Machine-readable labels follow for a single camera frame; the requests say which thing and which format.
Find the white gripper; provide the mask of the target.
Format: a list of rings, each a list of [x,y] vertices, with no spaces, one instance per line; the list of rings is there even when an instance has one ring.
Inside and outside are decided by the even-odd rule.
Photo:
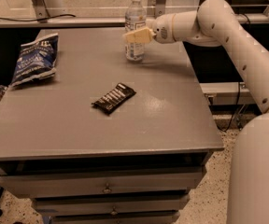
[[[147,26],[127,32],[122,37],[126,43],[147,44],[153,38],[162,44],[174,43],[175,39],[172,35],[173,17],[173,14],[165,14],[156,19],[147,20]]]

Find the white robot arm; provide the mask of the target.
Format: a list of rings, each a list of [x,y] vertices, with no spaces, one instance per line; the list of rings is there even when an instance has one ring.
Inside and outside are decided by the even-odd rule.
[[[162,15],[123,39],[225,49],[261,111],[234,144],[226,224],[269,224],[269,51],[243,28],[225,0],[205,0],[195,11]]]

